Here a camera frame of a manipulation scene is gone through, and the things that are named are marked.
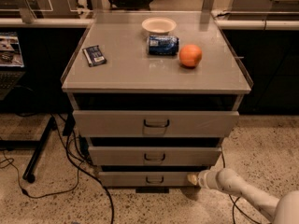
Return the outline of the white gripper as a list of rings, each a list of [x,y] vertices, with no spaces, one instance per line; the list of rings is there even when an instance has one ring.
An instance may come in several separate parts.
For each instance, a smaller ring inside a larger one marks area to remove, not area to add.
[[[201,188],[205,188],[205,189],[218,189],[218,181],[217,181],[217,172],[215,171],[211,171],[211,170],[205,170],[205,171],[201,171],[198,174],[198,178],[197,178],[197,174],[187,174],[187,179],[188,181],[197,186],[199,184],[199,186]]]

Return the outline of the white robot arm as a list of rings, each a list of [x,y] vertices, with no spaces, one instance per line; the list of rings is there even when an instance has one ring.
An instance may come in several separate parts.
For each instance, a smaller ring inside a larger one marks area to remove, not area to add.
[[[187,179],[195,186],[244,198],[272,224],[299,224],[298,190],[291,191],[279,199],[252,186],[229,168],[189,173]]]

